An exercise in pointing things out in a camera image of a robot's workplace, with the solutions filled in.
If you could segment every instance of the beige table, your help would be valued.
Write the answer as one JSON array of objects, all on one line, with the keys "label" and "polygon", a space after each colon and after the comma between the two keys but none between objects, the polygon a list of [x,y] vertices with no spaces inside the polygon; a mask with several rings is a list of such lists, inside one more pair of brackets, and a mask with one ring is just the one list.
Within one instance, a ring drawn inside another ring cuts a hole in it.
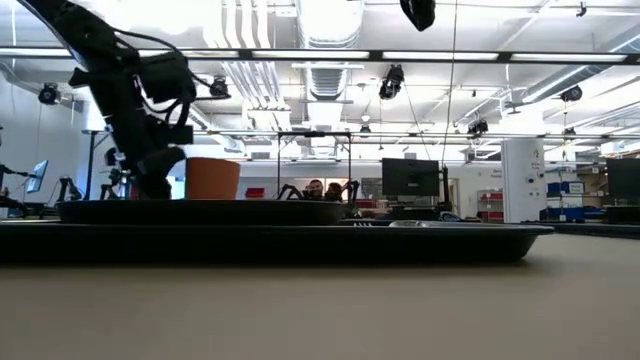
[{"label": "beige table", "polygon": [[511,267],[0,270],[1,360],[640,359],[640,241]]}]

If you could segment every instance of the metal frame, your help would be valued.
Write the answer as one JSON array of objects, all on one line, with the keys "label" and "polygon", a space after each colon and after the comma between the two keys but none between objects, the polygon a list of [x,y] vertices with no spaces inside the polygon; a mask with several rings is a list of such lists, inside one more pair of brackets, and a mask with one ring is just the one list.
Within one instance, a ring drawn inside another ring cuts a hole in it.
[{"label": "metal frame", "polygon": [[[280,171],[280,164],[281,164],[281,157],[280,157],[280,152],[287,147],[287,145],[289,145],[291,143],[291,141],[287,142],[284,144],[284,146],[280,146],[282,143],[282,137],[283,136],[293,136],[294,138],[296,136],[303,136],[305,138],[321,138],[321,137],[326,137],[326,136],[332,136],[333,138],[336,139],[336,141],[338,141],[338,137],[339,136],[343,136],[346,137],[349,142],[349,146],[347,147],[347,152],[349,153],[349,159],[348,159],[348,168],[349,168],[349,181],[351,181],[351,144],[352,142],[352,136],[350,132],[321,132],[321,131],[280,131],[277,134],[278,137],[278,192],[280,191],[280,175],[281,175],[281,171]],[[351,191],[349,191],[349,201],[351,201]]]},{"label": "metal frame", "polygon": [[[105,131],[105,130],[82,130],[82,134],[90,136],[90,140],[89,140],[89,162],[87,164],[87,185],[85,187],[84,198],[83,198],[83,200],[86,201],[86,200],[91,199],[91,182],[92,182],[92,177],[93,177],[93,161],[94,161],[95,150],[105,140],[107,140],[107,138],[109,136],[111,136],[111,133],[109,133],[108,131]],[[96,143],[96,136],[98,136],[98,134],[105,134],[105,135],[100,140],[98,140],[98,142]]]},{"label": "metal frame", "polygon": [[[261,137],[276,137],[279,132],[277,131],[235,131],[235,130],[194,130],[194,135],[227,135],[227,136],[261,136]],[[625,135],[613,135],[613,134],[578,134],[578,135],[563,135],[563,134],[456,134],[456,133],[407,133],[407,132],[325,132],[326,136],[350,134],[352,137],[386,137],[386,138],[444,138],[448,139],[549,139],[549,140],[640,140],[640,134],[625,134]]]},{"label": "metal frame", "polygon": [[[191,61],[288,61],[288,62],[376,62],[544,65],[640,65],[638,53],[575,53],[451,50],[367,50],[367,49],[211,49],[179,48]],[[151,56],[167,48],[140,49]],[[72,60],[62,47],[0,47],[0,58]]]}]

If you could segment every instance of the terracotta pot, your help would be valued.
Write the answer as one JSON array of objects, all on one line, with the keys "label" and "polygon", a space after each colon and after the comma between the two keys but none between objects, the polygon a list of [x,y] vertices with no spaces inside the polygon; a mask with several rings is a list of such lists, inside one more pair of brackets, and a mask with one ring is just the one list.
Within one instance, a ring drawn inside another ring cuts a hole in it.
[{"label": "terracotta pot", "polygon": [[235,200],[240,164],[220,159],[189,158],[186,168],[185,198]]}]

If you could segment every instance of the laboratory room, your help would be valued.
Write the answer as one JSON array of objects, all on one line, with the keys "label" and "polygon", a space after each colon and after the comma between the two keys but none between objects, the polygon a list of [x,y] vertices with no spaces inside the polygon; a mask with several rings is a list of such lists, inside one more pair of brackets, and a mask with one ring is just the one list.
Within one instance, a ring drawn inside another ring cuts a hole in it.
[{"label": "laboratory room", "polygon": [[0,359],[640,359],[639,18],[0,0]]}]

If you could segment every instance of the air vent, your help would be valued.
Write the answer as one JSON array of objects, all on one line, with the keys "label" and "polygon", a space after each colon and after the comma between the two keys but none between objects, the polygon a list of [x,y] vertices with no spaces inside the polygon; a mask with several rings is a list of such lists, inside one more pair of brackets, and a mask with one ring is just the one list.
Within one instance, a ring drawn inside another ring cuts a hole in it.
[{"label": "air vent", "polygon": [[251,153],[252,160],[268,160],[271,158],[271,153],[269,152],[260,152],[260,153]]}]

